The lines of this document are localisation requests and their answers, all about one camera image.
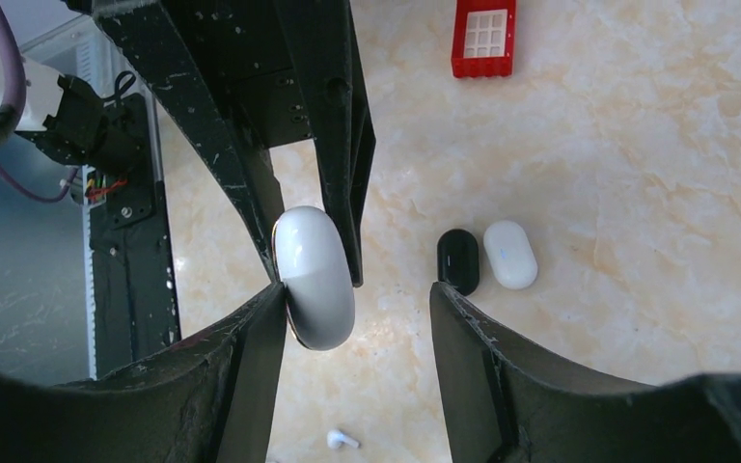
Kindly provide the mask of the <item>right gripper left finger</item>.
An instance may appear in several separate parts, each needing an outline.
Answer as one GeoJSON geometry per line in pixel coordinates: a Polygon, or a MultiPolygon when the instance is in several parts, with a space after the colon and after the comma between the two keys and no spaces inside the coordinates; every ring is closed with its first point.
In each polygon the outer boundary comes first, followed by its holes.
{"type": "Polygon", "coordinates": [[[286,341],[286,290],[97,381],[0,374],[0,462],[262,462],[286,341]]]}

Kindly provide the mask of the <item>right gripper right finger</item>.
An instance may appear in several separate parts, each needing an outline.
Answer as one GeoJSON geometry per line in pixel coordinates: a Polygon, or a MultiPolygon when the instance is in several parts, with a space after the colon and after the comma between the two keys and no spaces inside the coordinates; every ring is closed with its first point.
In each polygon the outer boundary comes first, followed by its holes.
{"type": "Polygon", "coordinates": [[[570,361],[451,286],[429,296],[455,462],[741,462],[741,373],[661,386],[570,361]]]}

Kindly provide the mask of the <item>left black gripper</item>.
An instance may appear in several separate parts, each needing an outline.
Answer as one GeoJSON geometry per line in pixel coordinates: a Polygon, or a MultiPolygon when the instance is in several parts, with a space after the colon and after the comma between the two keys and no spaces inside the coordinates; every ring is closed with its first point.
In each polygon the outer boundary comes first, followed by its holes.
{"type": "Polygon", "coordinates": [[[95,1],[92,18],[236,208],[273,282],[285,207],[265,146],[312,136],[324,209],[363,284],[375,134],[349,2],[95,1]]]}

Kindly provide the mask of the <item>white oval charging case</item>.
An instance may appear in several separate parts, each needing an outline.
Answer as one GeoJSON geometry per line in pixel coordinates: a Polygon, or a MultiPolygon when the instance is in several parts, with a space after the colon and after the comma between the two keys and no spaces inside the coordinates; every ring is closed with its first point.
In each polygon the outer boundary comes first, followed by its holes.
{"type": "Polygon", "coordinates": [[[485,254],[496,281],[520,290],[531,286],[538,272],[537,260],[525,230],[509,220],[490,225],[483,237],[485,254]]]}

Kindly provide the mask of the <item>white square charging case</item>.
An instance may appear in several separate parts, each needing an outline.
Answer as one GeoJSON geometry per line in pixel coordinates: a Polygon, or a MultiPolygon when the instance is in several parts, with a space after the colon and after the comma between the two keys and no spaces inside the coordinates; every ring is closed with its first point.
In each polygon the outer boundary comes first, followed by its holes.
{"type": "Polygon", "coordinates": [[[345,250],[332,219],[314,206],[290,208],[275,223],[272,241],[298,342],[314,351],[345,343],[354,328],[356,306],[345,250]]]}

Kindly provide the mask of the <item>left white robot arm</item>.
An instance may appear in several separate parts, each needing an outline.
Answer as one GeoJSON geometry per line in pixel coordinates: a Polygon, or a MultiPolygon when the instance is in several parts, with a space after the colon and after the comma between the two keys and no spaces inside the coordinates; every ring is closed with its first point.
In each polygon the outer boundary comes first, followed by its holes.
{"type": "MultiPolygon", "coordinates": [[[[277,280],[273,228],[284,212],[268,142],[242,103],[214,83],[215,62],[233,54],[233,38],[198,37],[245,19],[253,30],[278,36],[268,1],[90,1],[85,12],[147,84],[204,161],[246,225],[267,275],[277,280]]],[[[0,7],[0,147],[17,131],[47,131],[69,79],[26,63],[0,7]]]]}

